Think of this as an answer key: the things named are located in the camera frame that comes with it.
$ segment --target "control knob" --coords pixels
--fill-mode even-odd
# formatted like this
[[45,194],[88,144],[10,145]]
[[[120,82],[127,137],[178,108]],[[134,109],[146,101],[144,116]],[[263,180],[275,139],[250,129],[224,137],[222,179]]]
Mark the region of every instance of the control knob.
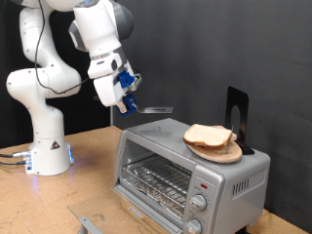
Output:
[[202,226],[198,220],[192,219],[186,223],[186,234],[201,234],[201,233]]
[[202,195],[196,195],[189,200],[191,206],[198,212],[202,212],[207,206],[206,199]]

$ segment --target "robot label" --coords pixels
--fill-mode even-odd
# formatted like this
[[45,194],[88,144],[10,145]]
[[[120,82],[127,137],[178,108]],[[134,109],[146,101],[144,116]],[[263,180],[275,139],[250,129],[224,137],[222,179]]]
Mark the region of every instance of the robot label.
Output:
[[55,140],[51,146],[51,150],[54,150],[54,149],[58,149],[60,148],[59,144],[57,143],[57,141]]

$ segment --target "toaster oven vent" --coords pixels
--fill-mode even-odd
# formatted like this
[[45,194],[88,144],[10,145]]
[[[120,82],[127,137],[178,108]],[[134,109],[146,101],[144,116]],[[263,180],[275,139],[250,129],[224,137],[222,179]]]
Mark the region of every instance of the toaster oven vent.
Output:
[[244,193],[245,191],[248,191],[253,187],[256,187],[257,185],[263,183],[264,179],[265,179],[265,170],[262,170],[235,183],[233,186],[232,198],[235,198],[240,194]]

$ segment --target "wooden plate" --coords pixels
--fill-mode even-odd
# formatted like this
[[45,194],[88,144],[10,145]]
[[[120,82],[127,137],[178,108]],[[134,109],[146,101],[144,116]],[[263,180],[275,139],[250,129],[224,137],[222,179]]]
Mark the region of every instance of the wooden plate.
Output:
[[187,146],[198,156],[217,163],[234,163],[239,161],[243,155],[241,147],[234,141],[230,143],[231,154],[223,155],[217,154],[216,151],[227,151],[228,145],[224,146],[222,149],[219,150],[208,150],[202,146],[190,146],[188,144]]

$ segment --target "blue gripper part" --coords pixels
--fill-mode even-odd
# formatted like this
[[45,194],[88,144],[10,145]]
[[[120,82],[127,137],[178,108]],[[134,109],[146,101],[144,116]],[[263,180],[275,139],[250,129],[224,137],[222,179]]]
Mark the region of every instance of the blue gripper part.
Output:
[[137,105],[137,101],[135,100],[135,97],[134,97],[133,95],[129,94],[129,95],[125,96],[125,97],[123,98],[123,102],[124,102],[124,104],[126,105],[127,110],[128,110],[126,113],[121,113],[120,110],[119,110],[119,108],[118,108],[118,106],[116,106],[117,109],[118,109],[118,111],[119,111],[119,113],[120,113],[120,115],[121,115],[122,117],[124,117],[124,116],[126,116],[126,115],[129,115],[129,114],[131,114],[131,113],[134,113],[134,112],[136,111],[136,108],[133,106],[133,103],[134,103],[135,105]]
[[135,77],[129,75],[129,73],[124,70],[119,74],[119,81],[122,88],[127,88],[131,86],[132,83],[134,83]]

